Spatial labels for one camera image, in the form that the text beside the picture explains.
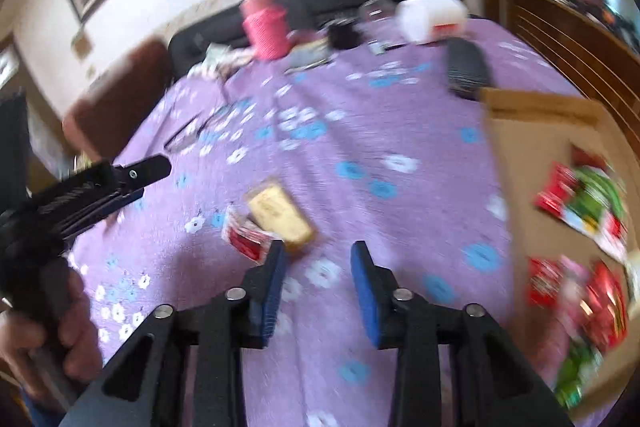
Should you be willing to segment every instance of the pink thermos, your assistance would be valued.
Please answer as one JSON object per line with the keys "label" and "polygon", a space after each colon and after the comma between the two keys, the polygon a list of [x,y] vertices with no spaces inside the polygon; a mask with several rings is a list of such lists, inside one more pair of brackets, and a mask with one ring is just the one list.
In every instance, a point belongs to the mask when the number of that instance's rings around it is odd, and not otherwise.
{"label": "pink thermos", "polygon": [[242,26],[256,57],[275,60],[289,54],[287,11],[282,6],[274,0],[243,0],[240,11],[244,16]]}

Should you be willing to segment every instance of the brown cushion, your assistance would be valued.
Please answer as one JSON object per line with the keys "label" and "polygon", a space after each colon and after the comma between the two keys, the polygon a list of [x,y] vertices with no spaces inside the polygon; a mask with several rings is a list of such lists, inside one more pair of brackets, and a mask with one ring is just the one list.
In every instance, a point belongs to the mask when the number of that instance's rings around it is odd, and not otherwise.
{"label": "brown cushion", "polygon": [[100,76],[62,121],[66,139],[92,161],[114,159],[164,95],[173,78],[166,45],[140,44]]}

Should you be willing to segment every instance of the human hand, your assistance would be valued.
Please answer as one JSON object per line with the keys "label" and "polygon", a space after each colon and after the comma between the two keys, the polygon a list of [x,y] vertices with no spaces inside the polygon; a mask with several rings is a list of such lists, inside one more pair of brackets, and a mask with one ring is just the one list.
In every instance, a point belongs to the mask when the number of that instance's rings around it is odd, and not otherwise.
{"label": "human hand", "polygon": [[[98,347],[98,331],[90,318],[89,297],[79,273],[69,270],[69,298],[71,306],[62,317],[58,336],[68,348],[63,370],[73,380],[88,383],[102,369],[102,354]],[[42,325],[25,315],[9,310],[0,314],[0,359],[6,361],[25,393],[45,406],[53,405],[53,398],[28,357],[32,349],[42,347],[46,332]]]}

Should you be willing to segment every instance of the pink knitted bottle cover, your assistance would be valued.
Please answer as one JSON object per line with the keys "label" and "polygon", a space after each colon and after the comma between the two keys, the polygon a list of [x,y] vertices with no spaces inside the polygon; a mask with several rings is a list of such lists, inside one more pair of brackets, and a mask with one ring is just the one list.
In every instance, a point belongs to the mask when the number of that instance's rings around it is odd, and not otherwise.
{"label": "pink knitted bottle cover", "polygon": [[249,15],[242,23],[258,58],[275,60],[286,57],[291,51],[286,15],[287,11],[280,6],[267,6]]}

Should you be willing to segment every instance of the eyeglasses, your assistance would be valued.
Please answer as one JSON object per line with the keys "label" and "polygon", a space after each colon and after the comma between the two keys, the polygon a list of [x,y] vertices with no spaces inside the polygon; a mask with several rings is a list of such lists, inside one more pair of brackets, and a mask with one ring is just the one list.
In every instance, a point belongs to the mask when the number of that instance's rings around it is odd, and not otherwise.
{"label": "eyeglasses", "polygon": [[198,113],[191,118],[186,124],[184,124],[174,135],[165,142],[164,151],[169,154],[179,153],[184,151],[188,147],[191,147],[195,143],[202,140],[207,135],[205,132],[209,132],[209,129],[214,126],[226,127],[228,121],[240,114],[241,110],[248,107],[251,100],[246,98],[239,102],[234,102],[228,105],[223,105],[217,108],[208,118],[206,118],[201,124],[198,124],[202,118],[202,113]]}

